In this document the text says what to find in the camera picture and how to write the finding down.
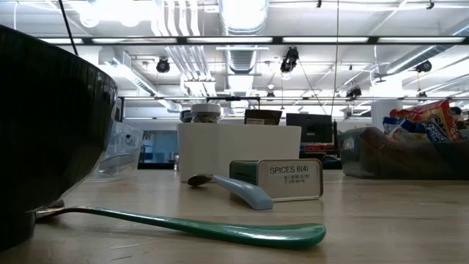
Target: black bowl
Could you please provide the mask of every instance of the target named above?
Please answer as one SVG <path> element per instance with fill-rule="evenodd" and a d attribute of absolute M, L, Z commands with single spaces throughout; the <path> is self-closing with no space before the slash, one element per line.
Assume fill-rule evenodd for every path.
<path fill-rule="evenodd" d="M 29 238 L 34 212 L 93 171 L 116 96 L 94 65 L 0 26 L 0 251 Z"/>

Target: light blue spoon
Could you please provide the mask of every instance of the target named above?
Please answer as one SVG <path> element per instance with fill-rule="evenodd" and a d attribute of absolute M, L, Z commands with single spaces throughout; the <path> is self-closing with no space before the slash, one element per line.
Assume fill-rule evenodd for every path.
<path fill-rule="evenodd" d="M 219 175 L 194 175 L 188 180 L 190 186 L 200 186 L 211 180 L 218 183 L 233 194 L 244 199 L 254 210 L 273 208 L 272 198 L 259 186 Z"/>

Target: wooden table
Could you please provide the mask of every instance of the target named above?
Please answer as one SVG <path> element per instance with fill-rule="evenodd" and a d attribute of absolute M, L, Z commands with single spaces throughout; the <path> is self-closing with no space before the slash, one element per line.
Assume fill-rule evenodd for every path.
<path fill-rule="evenodd" d="M 214 184 L 190 189 L 172 171 L 139 171 L 84 183 L 65 202 L 242 224 L 323 223 L 309 250 L 212 241 L 183 232 L 74 213 L 38 224 L 34 238 L 0 263 L 468 263 L 469 185 L 457 181 L 360 180 L 325 171 L 321 200 L 254 211 Z"/>

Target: black monitor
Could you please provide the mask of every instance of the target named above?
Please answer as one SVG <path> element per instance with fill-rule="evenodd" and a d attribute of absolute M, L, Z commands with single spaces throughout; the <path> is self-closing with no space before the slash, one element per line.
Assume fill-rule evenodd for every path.
<path fill-rule="evenodd" d="M 287 125 L 301 127 L 302 143 L 332 143 L 332 116 L 323 114 L 287 114 Z"/>

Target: spices label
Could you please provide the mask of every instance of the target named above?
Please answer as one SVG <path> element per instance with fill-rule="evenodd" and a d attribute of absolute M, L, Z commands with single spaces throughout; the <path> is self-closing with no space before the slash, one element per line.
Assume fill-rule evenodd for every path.
<path fill-rule="evenodd" d="M 274 200 L 317 199 L 322 195 L 322 164 L 316 159 L 260 161 L 258 185 Z"/>

